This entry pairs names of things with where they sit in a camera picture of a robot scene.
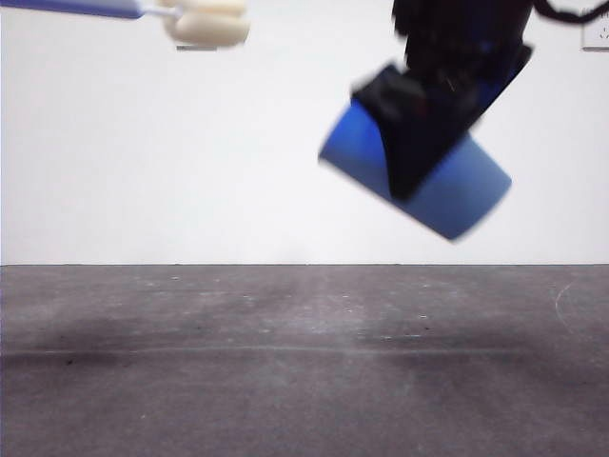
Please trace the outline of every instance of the white backdrop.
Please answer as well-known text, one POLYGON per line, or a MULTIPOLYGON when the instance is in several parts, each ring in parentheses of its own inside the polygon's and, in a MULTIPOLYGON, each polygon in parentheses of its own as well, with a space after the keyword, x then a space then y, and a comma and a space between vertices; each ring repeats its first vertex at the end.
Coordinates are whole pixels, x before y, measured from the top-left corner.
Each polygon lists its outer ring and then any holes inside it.
POLYGON ((216 53, 155 18, 3 10, 5 264, 609 261, 609 54, 580 29, 532 20, 474 129, 514 187, 451 244, 317 163, 350 85, 402 57, 391 1, 249 5, 216 53))

